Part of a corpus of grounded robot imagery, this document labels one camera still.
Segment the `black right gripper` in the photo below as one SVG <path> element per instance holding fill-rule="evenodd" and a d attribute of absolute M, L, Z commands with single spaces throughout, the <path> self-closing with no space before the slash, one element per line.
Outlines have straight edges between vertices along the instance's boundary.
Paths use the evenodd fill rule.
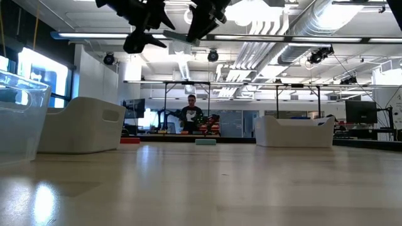
<path fill-rule="evenodd" d="M 218 27 L 217 20 L 226 23 L 225 9 L 230 3 L 231 0 L 202 0 L 200 6 L 190 6 L 189 10 L 193 17 L 187 41 L 193 42 L 209 34 Z"/>

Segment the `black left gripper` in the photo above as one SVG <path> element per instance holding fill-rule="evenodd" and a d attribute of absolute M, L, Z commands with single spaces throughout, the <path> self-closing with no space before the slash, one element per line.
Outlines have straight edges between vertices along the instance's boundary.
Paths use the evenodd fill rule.
<path fill-rule="evenodd" d="M 166 14 L 162 14 L 164 1 L 138 1 L 138 0 L 95 0 L 98 8 L 110 7 L 119 17 L 128 21 L 131 26 L 146 30 L 159 29 L 161 24 L 175 30 L 174 24 Z M 123 44 L 126 53 L 142 53 L 146 45 L 154 45 L 166 48 L 166 45 L 152 35 L 133 31 L 128 35 Z"/>

